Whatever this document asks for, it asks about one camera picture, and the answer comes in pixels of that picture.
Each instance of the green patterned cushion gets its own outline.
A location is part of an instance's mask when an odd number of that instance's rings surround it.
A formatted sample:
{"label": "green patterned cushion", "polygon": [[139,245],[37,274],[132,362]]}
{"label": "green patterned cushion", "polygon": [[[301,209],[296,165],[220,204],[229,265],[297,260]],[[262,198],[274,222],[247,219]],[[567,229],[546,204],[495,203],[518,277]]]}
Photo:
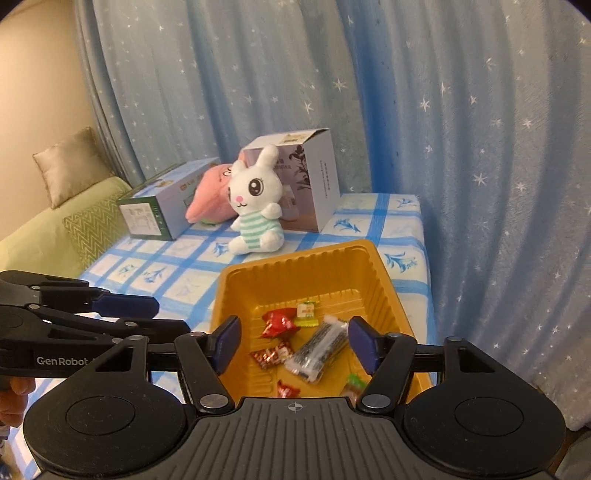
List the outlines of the green patterned cushion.
{"label": "green patterned cushion", "polygon": [[124,236],[127,227],[117,206],[115,193],[92,207],[65,217],[62,222],[84,268],[90,267],[107,249]]}

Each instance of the green sofa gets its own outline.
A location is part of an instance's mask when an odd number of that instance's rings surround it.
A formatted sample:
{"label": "green sofa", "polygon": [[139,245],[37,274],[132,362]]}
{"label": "green sofa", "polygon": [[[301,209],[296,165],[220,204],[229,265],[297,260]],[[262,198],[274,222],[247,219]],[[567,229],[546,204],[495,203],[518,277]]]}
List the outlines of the green sofa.
{"label": "green sofa", "polygon": [[44,210],[0,241],[0,271],[24,270],[60,277],[78,277],[85,266],[63,219],[129,190],[130,187],[119,177],[111,177],[86,189],[55,210]]}

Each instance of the blue gripper pad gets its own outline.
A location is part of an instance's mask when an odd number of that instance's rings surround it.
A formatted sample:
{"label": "blue gripper pad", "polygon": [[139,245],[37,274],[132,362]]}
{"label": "blue gripper pad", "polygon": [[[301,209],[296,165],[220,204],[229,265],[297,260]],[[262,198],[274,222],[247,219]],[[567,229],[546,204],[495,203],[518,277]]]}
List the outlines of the blue gripper pad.
{"label": "blue gripper pad", "polygon": [[213,356],[210,364],[215,373],[221,375],[226,371],[230,360],[236,353],[242,337],[242,324],[238,317],[230,317],[217,327],[209,336]]}
{"label": "blue gripper pad", "polygon": [[151,319],[160,311],[160,304],[153,297],[105,293],[92,302],[92,311],[103,317]]}
{"label": "blue gripper pad", "polygon": [[349,321],[349,345],[368,375],[373,375],[381,363],[378,336],[378,332],[361,317]]}

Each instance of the candy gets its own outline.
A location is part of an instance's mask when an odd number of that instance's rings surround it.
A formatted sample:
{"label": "candy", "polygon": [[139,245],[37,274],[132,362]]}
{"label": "candy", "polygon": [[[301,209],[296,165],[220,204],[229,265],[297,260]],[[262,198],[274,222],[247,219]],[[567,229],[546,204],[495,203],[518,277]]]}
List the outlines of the candy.
{"label": "candy", "polygon": [[300,389],[283,383],[277,382],[277,398],[296,398],[300,394]]}
{"label": "candy", "polygon": [[254,358],[257,364],[259,364],[259,367],[263,370],[267,370],[270,367],[281,365],[293,355],[293,353],[294,351],[290,343],[283,341],[273,348],[265,348],[263,350],[251,352],[251,357]]}
{"label": "candy", "polygon": [[284,366],[293,374],[303,377],[306,381],[317,381],[323,368],[333,355],[347,342],[348,325],[337,317],[325,315],[322,324]]}
{"label": "candy", "polygon": [[315,301],[304,301],[297,306],[297,317],[294,323],[298,327],[318,327],[319,321],[314,316]]}
{"label": "candy", "polygon": [[277,309],[266,312],[262,316],[262,319],[266,321],[267,326],[263,330],[261,338],[289,338],[298,331],[298,327],[293,321],[296,314],[297,309],[295,308]]}
{"label": "candy", "polygon": [[349,397],[351,403],[355,405],[357,403],[357,397],[360,396],[367,387],[367,383],[359,378],[357,374],[350,374],[347,377],[347,384],[341,391],[341,396]]}

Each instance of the bunny ear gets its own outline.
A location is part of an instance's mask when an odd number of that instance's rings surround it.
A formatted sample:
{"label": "bunny ear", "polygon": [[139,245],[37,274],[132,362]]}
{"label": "bunny ear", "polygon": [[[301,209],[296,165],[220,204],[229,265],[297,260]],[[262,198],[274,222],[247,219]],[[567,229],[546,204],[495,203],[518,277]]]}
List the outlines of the bunny ear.
{"label": "bunny ear", "polygon": [[267,145],[261,150],[256,160],[256,166],[273,168],[279,159],[279,149],[275,145]]}
{"label": "bunny ear", "polygon": [[246,170],[246,165],[244,164],[244,162],[242,160],[236,160],[232,164],[232,177],[235,177],[243,170]]}

